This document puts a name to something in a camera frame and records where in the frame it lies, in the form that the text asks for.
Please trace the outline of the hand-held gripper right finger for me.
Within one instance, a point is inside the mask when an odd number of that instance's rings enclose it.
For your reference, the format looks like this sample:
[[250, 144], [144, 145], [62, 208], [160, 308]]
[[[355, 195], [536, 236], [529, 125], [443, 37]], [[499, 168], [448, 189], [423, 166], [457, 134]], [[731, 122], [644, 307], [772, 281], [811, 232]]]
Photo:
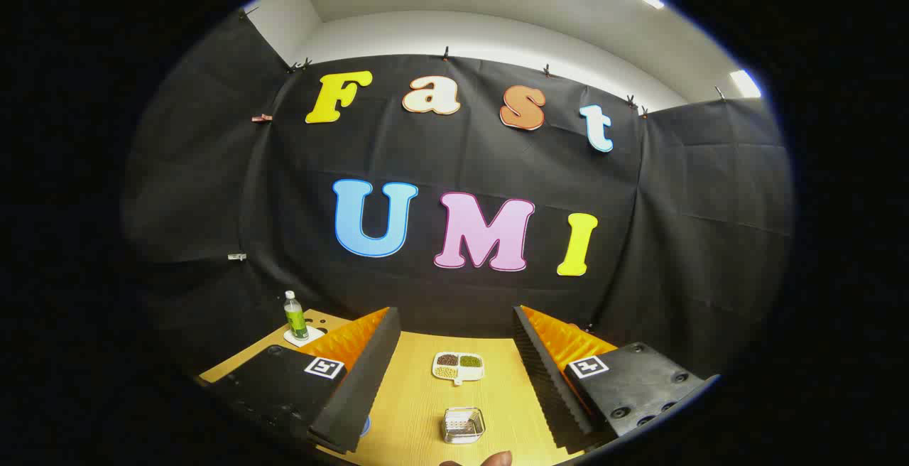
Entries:
[[555, 445], [569, 453], [647, 433], [719, 381], [642, 341], [617, 347], [526, 306], [513, 308], [513, 332]]

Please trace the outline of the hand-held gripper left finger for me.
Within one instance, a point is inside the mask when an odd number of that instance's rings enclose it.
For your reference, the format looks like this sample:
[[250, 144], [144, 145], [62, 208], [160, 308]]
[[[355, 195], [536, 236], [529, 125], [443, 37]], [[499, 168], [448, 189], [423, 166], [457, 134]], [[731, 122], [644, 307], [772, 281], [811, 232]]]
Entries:
[[397, 308], [381, 308], [304, 347], [264, 347], [209, 391], [283, 445], [351, 453], [400, 336]]

